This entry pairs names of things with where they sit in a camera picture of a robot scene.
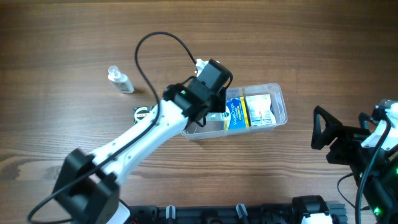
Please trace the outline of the white green medicine box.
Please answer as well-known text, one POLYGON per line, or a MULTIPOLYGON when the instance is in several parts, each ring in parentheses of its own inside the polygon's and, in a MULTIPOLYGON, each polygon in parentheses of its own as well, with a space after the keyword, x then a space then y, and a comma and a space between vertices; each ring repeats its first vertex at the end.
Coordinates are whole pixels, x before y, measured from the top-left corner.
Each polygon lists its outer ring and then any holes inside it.
POLYGON ((223 121, 223 114, 222 113, 208 113, 206 115, 207 121, 223 121))

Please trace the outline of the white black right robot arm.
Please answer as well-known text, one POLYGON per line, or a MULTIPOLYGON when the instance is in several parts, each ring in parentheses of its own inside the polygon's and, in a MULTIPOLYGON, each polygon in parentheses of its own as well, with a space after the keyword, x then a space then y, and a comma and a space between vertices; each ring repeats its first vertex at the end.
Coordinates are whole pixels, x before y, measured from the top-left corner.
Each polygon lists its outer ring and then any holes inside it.
POLYGON ((321 106, 313 111, 312 149, 329 146, 330 164, 351 169, 357 192, 355 222, 361 222, 362 200, 377 223, 397 223, 397 102, 382 100, 372 114, 360 113, 360 126, 345 126, 321 106))

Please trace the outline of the blue yellow cough drops bag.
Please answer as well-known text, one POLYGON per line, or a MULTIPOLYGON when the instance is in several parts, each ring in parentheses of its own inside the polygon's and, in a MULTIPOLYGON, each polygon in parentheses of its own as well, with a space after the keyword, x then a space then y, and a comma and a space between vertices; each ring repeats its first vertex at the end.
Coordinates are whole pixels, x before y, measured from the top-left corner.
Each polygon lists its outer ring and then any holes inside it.
POLYGON ((224 130, 245 129, 249 127, 248 112, 243 97, 230 98, 226 101, 223 113, 224 130))

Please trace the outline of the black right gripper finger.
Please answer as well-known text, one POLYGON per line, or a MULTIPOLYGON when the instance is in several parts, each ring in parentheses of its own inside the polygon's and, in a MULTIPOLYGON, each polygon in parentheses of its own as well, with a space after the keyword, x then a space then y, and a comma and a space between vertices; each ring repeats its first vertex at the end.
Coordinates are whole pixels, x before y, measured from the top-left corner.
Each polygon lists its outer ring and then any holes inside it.
POLYGON ((373 118, 370 115, 361 112, 358 116, 358 121, 359 121, 360 128, 369 129, 368 123, 372 123, 373 118))
POLYGON ((323 109, 321 106, 316 106, 313 111, 313 133, 311 147, 312 149, 322 149, 329 145, 343 126, 342 122, 336 119, 333 115, 323 109), (324 130, 321 129, 320 118, 325 121, 324 130))

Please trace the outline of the white lotion bottle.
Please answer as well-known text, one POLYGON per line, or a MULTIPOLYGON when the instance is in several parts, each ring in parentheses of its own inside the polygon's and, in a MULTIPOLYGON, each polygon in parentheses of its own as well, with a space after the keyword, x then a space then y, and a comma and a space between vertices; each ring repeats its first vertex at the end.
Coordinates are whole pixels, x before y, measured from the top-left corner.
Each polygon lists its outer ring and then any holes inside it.
POLYGON ((108 68, 108 80, 120 93, 130 94, 134 92, 134 87, 128 76, 122 73, 115 65, 108 68))

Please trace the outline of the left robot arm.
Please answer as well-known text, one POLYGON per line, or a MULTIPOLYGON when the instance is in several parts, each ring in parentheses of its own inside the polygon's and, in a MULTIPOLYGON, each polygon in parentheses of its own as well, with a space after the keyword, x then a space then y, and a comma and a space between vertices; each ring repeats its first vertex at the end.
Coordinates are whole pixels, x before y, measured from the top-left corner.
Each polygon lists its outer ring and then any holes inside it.
POLYGON ((196 76, 169 85, 140 122, 89 154, 65 158, 53 193, 73 223, 107 223, 121 209, 120 188, 128 175, 164 142, 208 113, 224 112, 232 73, 209 60, 196 76))

